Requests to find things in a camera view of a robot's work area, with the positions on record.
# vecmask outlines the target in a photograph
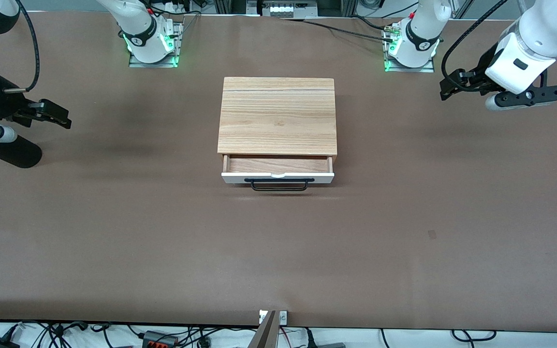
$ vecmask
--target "wooden drawer box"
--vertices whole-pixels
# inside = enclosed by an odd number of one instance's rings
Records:
[[[331,183],[334,80],[225,77],[218,153],[225,183]]]

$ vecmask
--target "mounting plate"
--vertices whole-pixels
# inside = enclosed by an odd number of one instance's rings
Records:
[[[265,315],[267,315],[267,314],[268,314],[268,311],[264,311],[264,310],[260,310],[260,311],[259,311],[259,324],[260,324],[260,325],[261,325],[261,322],[264,321]],[[278,319],[279,319],[278,324],[279,324],[280,326],[287,326],[287,311],[279,311],[278,314],[279,314],[279,316],[278,316]]]

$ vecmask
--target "black cable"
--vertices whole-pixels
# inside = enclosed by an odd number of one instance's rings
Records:
[[[40,337],[40,341],[38,341],[38,348],[40,348],[40,346],[42,346],[42,340],[44,340],[44,338],[46,337],[46,333],[49,331],[49,328],[44,329],[42,337]]]
[[[335,27],[331,27],[331,26],[327,26],[326,24],[321,24],[321,23],[316,23],[316,22],[307,22],[305,20],[300,20],[300,22],[303,23],[308,23],[308,24],[313,24],[314,26],[319,26],[319,27],[323,27],[323,28],[327,28],[330,30],[336,30],[336,31],[340,31],[342,33],[347,33],[350,35],[356,35],[358,37],[365,37],[365,38],[371,38],[373,40],[379,40],[379,41],[385,41],[385,42],[393,42],[393,40],[389,39],[389,38],[382,38],[382,37],[374,37],[372,35],[367,35],[367,34],[362,34],[362,33],[356,33],[355,31],[349,31],[346,29],[340,29],[340,28],[335,28]]]
[[[55,348],[59,348],[57,342],[55,342],[57,335],[53,336],[53,330],[49,330],[48,335],[51,338],[51,343],[48,345],[48,348],[51,348],[53,345],[55,345]]]
[[[132,327],[131,327],[130,325],[126,325],[126,326],[128,326],[128,330],[130,330],[133,334],[135,334],[135,335],[139,335],[139,334],[140,334],[140,333],[138,333],[138,332],[135,332],[135,330],[133,330]]]
[[[40,339],[40,336],[44,337],[44,335],[46,334],[46,329],[42,329],[42,331],[40,331],[40,333],[36,336],[35,341],[33,341],[33,343],[31,344],[31,347],[29,348],[33,348],[33,346],[35,346],[38,343],[38,339]]]
[[[414,2],[413,4],[409,5],[408,7],[405,7],[405,9],[400,9],[399,11],[395,11],[395,12],[393,12],[393,13],[389,13],[389,14],[387,14],[387,15],[384,15],[384,16],[380,17],[380,18],[390,17],[390,16],[392,16],[393,14],[397,14],[397,13],[400,13],[400,12],[402,12],[402,11],[405,11],[406,9],[409,9],[410,7],[412,7],[412,6],[414,6],[414,5],[418,5],[418,2]]]
[[[257,331],[255,329],[240,329],[240,328],[225,328],[225,330],[229,330],[229,331]],[[295,333],[296,331],[293,330],[289,330],[287,331],[287,333]]]
[[[459,338],[457,337],[457,335],[455,334],[456,330],[451,330],[451,335],[453,335],[453,339],[456,339],[459,342],[464,342],[464,343],[469,343],[471,348],[474,348],[474,342],[486,342],[486,341],[491,341],[492,339],[495,339],[496,336],[498,335],[498,332],[493,330],[491,331],[491,336],[489,337],[484,337],[484,338],[472,338],[471,335],[466,331],[466,330],[459,330],[462,333],[464,333],[464,335],[466,335],[467,338]]]
[[[172,12],[169,12],[169,11],[161,10],[161,9],[153,6],[152,4],[146,4],[146,6],[150,9],[152,9],[153,12],[158,11],[159,14],[163,14],[163,13],[172,14],[172,15],[183,15],[183,14],[192,14],[192,13],[201,14],[201,11],[188,11],[186,13],[172,13]]]
[[[209,335],[211,335],[211,334],[213,334],[213,333],[215,333],[215,332],[217,332],[217,331],[220,331],[220,330],[223,330],[223,329],[222,329],[222,328],[214,329],[214,330],[210,331],[210,332],[207,333],[207,334],[201,335],[201,337],[199,337],[199,338],[197,338],[197,339],[193,339],[192,341],[188,342],[187,344],[184,344],[184,345],[182,346],[182,348],[184,348],[184,347],[186,347],[186,346],[190,346],[190,345],[192,345],[193,343],[199,341],[200,339],[202,339],[202,338],[204,338],[204,337],[208,337]]]
[[[380,331],[382,331],[382,339],[384,340],[384,345],[386,346],[386,348],[391,348],[391,346],[388,345],[388,341],[386,341],[386,334],[384,333],[384,329],[380,329]]]
[[[106,329],[102,330],[102,334],[104,335],[104,340],[106,341],[106,345],[109,346],[109,348],[113,348],[111,342],[109,342],[109,338],[106,336]]]
[[[188,327],[188,330],[187,330],[188,335],[186,335],[186,337],[184,337],[184,339],[180,340],[180,341],[177,343],[177,345],[178,345],[178,346],[184,346],[184,345],[186,345],[186,344],[187,344],[187,341],[188,341],[189,339],[192,339],[193,336],[195,336],[197,333],[199,333],[200,330],[201,330],[201,329],[197,329],[197,331],[193,331],[192,328],[189,326],[189,327]]]
[[[36,31],[34,31],[33,29],[33,24],[31,23],[31,19],[29,19],[29,14],[27,14],[27,10],[25,10],[25,7],[23,6],[23,4],[21,4],[20,0],[16,0],[16,3],[18,4],[18,8],[23,13],[25,20],[27,21],[27,26],[29,26],[31,41],[33,41],[33,54],[36,61],[36,68],[33,73],[33,81],[31,82],[31,85],[29,85],[29,87],[25,88],[25,92],[29,92],[36,86],[36,84],[38,83],[38,77],[40,77],[40,52],[38,52],[38,39],[36,38]]]
[[[350,17],[351,18],[358,18],[358,19],[362,20],[365,24],[367,24],[367,26],[370,26],[373,29],[378,29],[378,30],[383,30],[384,29],[384,27],[376,26],[375,24],[369,22],[366,18],[364,18],[361,15],[353,14],[353,15],[350,15]]]
[[[418,5],[418,3],[417,3],[417,2],[414,2],[413,4],[409,5],[408,7],[405,7],[405,9],[400,9],[399,11],[395,11],[395,12],[393,12],[393,13],[387,14],[387,15],[385,15],[385,16],[383,16],[383,17],[380,17],[380,19],[381,19],[381,18],[386,18],[386,17],[388,17],[388,16],[390,16],[390,15],[393,15],[393,14],[396,14],[396,13],[399,13],[399,12],[402,12],[402,11],[405,11],[406,9],[409,9],[410,7],[412,7],[412,6],[414,6],[414,5]],[[366,18],[364,18],[363,16],[361,16],[361,15],[359,15],[359,14],[353,14],[353,15],[350,15],[350,17],[351,17],[351,18],[358,18],[358,19],[362,20],[365,24],[367,24],[367,26],[370,26],[370,27],[373,28],[373,29],[378,29],[378,30],[383,30],[383,29],[384,29],[383,26],[382,26],[382,27],[376,26],[375,24],[369,22],[369,20],[367,20]]]
[[[487,17],[489,17],[492,13],[494,13],[497,9],[500,8],[500,6],[504,5],[504,3],[507,1],[508,0],[498,1],[497,4],[491,7],[491,9],[489,9],[486,13],[484,13],[484,15],[480,16],[480,18],[478,18],[477,21],[474,22],[474,24],[472,24],[466,31],[464,31],[464,33],[461,34],[461,36],[457,39],[457,41],[455,41],[455,43],[451,46],[451,48],[449,48],[448,51],[446,51],[446,54],[442,58],[442,75],[444,75],[444,79],[450,81],[458,90],[462,90],[465,92],[478,92],[478,88],[468,88],[458,84],[455,80],[448,78],[448,73],[446,72],[446,61],[448,61],[448,57],[451,56],[451,53],[455,51],[455,48],[459,46],[459,44],[464,40],[464,38],[470,35],[470,33],[474,31],[474,29],[476,29],[477,26],[479,26],[482,22],[484,22],[484,20],[486,20]]]
[[[317,344],[315,343],[315,338],[313,337],[313,333],[311,332],[310,328],[305,328],[307,331],[307,336],[309,337],[309,345],[308,348],[317,348]]]
[[[12,340],[12,336],[14,334],[14,330],[17,328],[18,324],[14,324],[9,330],[1,337],[1,341],[5,343],[10,343]]]

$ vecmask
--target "brown table surface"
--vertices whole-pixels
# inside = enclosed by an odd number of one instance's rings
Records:
[[[201,17],[179,68],[129,69],[109,14],[31,18],[29,96],[73,128],[20,129],[44,159],[0,161],[0,319],[255,324],[281,308],[292,326],[557,331],[557,103],[442,102],[439,72],[385,73],[378,42],[299,22]],[[469,24],[449,23],[440,54]],[[507,24],[482,24],[449,69]],[[0,35],[0,73],[31,81],[22,20]],[[331,185],[223,183],[225,76],[334,79]]]

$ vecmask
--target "drawer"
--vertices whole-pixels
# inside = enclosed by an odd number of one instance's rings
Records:
[[[223,155],[223,180],[228,184],[329,184],[332,157]]]

